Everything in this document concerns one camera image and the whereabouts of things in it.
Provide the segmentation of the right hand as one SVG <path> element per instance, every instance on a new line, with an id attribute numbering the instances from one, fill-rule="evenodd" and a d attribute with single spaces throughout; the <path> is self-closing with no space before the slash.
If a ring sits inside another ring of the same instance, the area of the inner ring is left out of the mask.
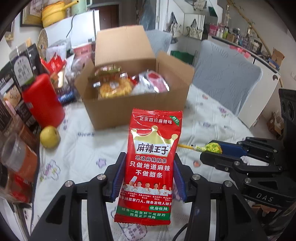
<path id="1" fill-rule="evenodd" d="M 269 213 L 277 212 L 277 209 L 261 204 L 254 204 L 252 205 L 251 209 L 255 212 L 257 216 L 266 216 Z"/>

